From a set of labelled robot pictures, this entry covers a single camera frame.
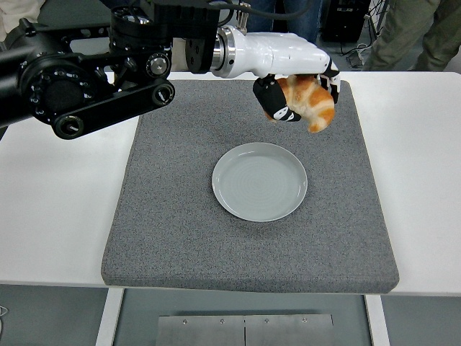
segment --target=person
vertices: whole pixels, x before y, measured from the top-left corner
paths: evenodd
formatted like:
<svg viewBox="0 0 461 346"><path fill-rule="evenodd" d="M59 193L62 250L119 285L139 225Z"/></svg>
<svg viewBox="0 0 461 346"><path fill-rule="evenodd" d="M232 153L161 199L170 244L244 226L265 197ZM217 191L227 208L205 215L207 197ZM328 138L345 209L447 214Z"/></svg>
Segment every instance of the person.
<svg viewBox="0 0 461 346"><path fill-rule="evenodd" d="M317 40L318 25L322 7L322 0L283 0L286 13L293 13L305 7L306 1L310 1L310 7L306 13L296 19L287 22L288 31L314 43ZM277 0L251 0L251 8L259 11L274 13ZM249 15L246 29L248 32L271 32L274 21L256 15Z"/></svg>
<svg viewBox="0 0 461 346"><path fill-rule="evenodd" d="M409 71L443 71L460 49L461 1L391 0L363 71L392 71L425 32L423 51Z"/></svg>
<svg viewBox="0 0 461 346"><path fill-rule="evenodd" d="M45 0L0 0L0 41L19 25L21 18L37 22L40 7Z"/></svg>

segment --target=bread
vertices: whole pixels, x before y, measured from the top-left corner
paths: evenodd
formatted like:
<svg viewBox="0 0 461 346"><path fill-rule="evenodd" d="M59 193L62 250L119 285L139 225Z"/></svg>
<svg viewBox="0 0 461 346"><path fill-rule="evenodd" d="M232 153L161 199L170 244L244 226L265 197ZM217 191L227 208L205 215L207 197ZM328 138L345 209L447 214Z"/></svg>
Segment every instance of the bread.
<svg viewBox="0 0 461 346"><path fill-rule="evenodd" d="M315 76L296 76L277 80L282 88L287 106L308 122L308 131L324 130L334 118L334 101Z"/></svg>

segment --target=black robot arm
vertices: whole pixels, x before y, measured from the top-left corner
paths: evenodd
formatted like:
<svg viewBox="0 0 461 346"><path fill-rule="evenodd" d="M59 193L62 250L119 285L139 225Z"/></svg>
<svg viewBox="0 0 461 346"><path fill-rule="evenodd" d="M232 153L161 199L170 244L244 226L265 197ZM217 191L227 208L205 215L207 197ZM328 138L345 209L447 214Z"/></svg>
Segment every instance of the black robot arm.
<svg viewBox="0 0 461 346"><path fill-rule="evenodd" d="M173 37L189 39L189 70L210 70L219 9L205 0L142 1L112 10L110 24L51 28L22 19L0 43L0 128L27 117L73 139L174 98L166 80ZM109 37L109 52L72 52L72 40ZM115 82L104 69L110 66Z"/></svg>

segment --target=white plate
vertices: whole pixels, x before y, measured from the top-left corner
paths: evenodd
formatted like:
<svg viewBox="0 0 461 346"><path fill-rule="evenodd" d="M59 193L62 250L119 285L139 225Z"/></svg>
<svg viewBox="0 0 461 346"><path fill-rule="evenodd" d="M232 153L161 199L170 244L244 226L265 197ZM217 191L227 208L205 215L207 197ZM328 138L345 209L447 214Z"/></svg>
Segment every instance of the white plate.
<svg viewBox="0 0 461 346"><path fill-rule="evenodd" d="M273 221L301 204L308 177L288 150L270 143L248 143L221 157L212 187L229 213L248 221Z"/></svg>

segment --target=white table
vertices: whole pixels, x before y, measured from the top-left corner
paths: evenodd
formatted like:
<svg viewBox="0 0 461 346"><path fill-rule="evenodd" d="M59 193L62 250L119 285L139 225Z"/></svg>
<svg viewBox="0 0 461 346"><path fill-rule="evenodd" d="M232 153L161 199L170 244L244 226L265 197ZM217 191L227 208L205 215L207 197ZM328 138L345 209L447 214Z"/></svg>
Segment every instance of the white table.
<svg viewBox="0 0 461 346"><path fill-rule="evenodd" d="M342 76L400 273L391 294L461 296L461 76ZM74 141L35 119L8 129L0 141L0 283L104 286L102 254L136 125Z"/></svg>

